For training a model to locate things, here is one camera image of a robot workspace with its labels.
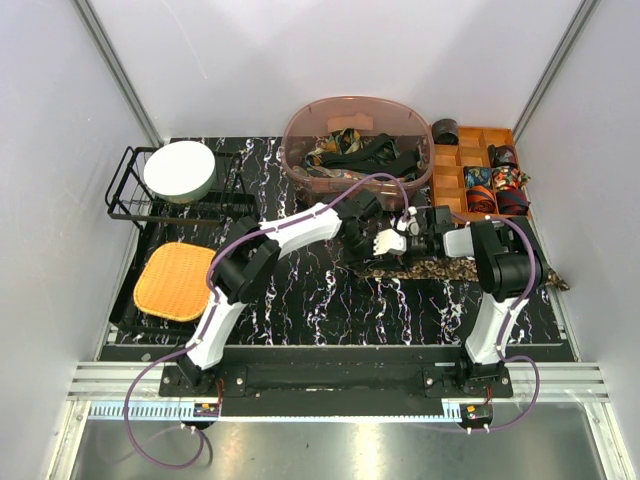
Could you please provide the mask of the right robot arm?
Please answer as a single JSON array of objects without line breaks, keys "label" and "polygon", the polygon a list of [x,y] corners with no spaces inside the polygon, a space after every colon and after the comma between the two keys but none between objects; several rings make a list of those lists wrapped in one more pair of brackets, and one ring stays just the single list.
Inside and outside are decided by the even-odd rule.
[{"label": "right robot arm", "polygon": [[549,265],[529,220],[488,215],[456,227],[463,217],[448,206],[426,212],[420,241],[439,258],[471,257],[483,291],[478,315],[456,360],[451,383],[466,396],[480,396],[506,376],[511,331],[530,294],[548,280]]}]

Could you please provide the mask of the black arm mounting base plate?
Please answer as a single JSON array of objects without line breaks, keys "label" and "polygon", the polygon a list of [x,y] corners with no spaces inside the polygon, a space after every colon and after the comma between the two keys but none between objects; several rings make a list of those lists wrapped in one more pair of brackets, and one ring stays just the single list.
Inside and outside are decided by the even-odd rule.
[{"label": "black arm mounting base plate", "polygon": [[508,399],[510,372],[502,364],[473,366],[460,346],[230,346],[208,370],[185,359],[163,368],[162,397],[227,398],[265,390],[384,392],[428,398]]}]

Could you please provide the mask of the brown floral patterned tie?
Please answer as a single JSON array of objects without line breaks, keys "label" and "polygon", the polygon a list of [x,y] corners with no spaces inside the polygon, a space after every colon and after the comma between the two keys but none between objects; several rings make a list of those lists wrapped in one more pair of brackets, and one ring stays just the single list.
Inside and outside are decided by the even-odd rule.
[{"label": "brown floral patterned tie", "polygon": [[475,261],[470,258],[420,260],[411,267],[401,267],[399,270],[369,266],[356,274],[363,278],[479,282]]}]

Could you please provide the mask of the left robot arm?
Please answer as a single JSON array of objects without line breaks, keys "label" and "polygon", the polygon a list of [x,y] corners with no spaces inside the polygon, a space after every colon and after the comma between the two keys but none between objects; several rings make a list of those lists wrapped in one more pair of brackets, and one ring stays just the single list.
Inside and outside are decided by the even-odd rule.
[{"label": "left robot arm", "polygon": [[213,368],[222,359],[231,330],[242,311],[267,292],[282,257],[334,238],[347,250],[369,256],[373,238],[364,227],[381,211],[376,196],[362,190],[282,219],[259,223],[243,217],[235,222],[206,274],[210,295],[204,313],[185,353],[177,358],[181,384],[196,396],[214,388]]}]

